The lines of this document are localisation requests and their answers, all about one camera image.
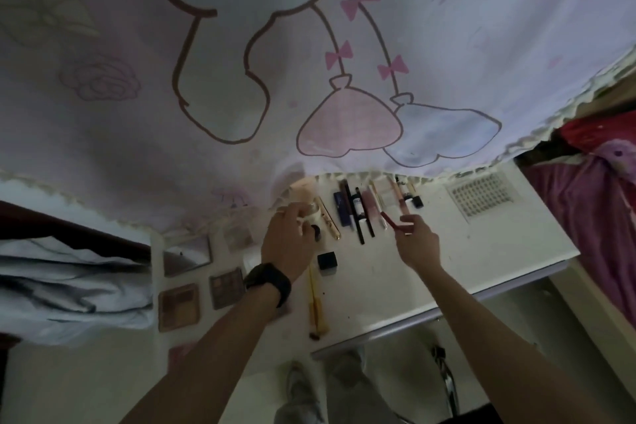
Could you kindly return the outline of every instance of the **black watch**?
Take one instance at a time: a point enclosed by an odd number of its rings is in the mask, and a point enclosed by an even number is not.
[[[243,282],[247,290],[264,284],[274,285],[281,293],[281,299],[279,304],[276,305],[276,308],[280,308],[290,296],[290,279],[287,278],[282,271],[278,270],[273,263],[261,263],[257,265],[247,274]]]

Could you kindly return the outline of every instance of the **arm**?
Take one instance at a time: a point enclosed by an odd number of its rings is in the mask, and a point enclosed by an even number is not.
[[[273,263],[293,283],[314,255],[314,230],[297,218],[306,204],[277,212],[265,235],[261,260]],[[250,289],[203,336],[183,362],[133,407],[122,424],[152,422],[216,424],[281,298],[274,285]]]
[[[440,241],[418,215],[396,231],[400,256],[447,319],[499,416],[516,423],[608,423],[592,397],[465,291],[440,263]]]

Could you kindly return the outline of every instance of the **desk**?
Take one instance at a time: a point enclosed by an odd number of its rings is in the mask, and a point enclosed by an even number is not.
[[[417,212],[440,236],[443,267],[464,288],[482,297],[551,275],[564,267],[559,262],[578,254],[514,163],[501,164],[496,171],[512,187],[514,203],[470,221],[459,211],[443,182],[418,187],[424,207]],[[356,175],[347,175],[347,179],[352,189],[362,187]],[[360,245],[355,232],[340,227],[333,204],[333,192],[337,189],[336,178],[319,179],[318,193],[342,234],[336,241],[321,225],[319,252],[335,251],[338,258],[336,274],[321,279],[322,304],[331,331],[320,341],[308,337],[305,273],[292,289],[288,300],[290,314],[267,326],[247,365],[247,374],[307,353],[323,358],[438,315],[429,291],[400,260],[392,230],[385,231],[373,222],[376,236],[371,238],[363,225],[366,244]],[[387,213],[393,219],[399,217],[397,207]],[[257,241],[262,241],[271,214],[264,211],[255,216],[252,234]],[[167,352],[171,347],[197,340],[228,310],[213,310],[208,279],[210,275],[240,266],[242,257],[230,255],[221,232],[216,231],[211,240],[214,263],[166,279],[162,263],[165,241],[159,235],[152,238],[155,300],[162,290],[196,282],[202,314],[196,325],[163,334],[156,331],[156,361],[161,373],[167,370]]]

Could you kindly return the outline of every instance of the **pink blanket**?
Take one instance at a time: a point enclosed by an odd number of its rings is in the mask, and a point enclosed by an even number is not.
[[[619,177],[593,155],[559,160],[525,176],[581,251],[589,276],[636,327],[636,230]]]

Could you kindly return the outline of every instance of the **hand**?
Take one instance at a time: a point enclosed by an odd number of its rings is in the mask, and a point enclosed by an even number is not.
[[[307,203],[291,203],[279,208],[270,221],[261,248],[261,261],[273,263],[292,284],[303,274],[314,257],[314,229],[309,222],[304,222],[301,235],[297,220],[310,211]]]
[[[396,230],[397,251],[402,261],[418,274],[427,268],[441,268],[440,237],[419,215],[404,215],[400,220],[412,223],[400,225]]]

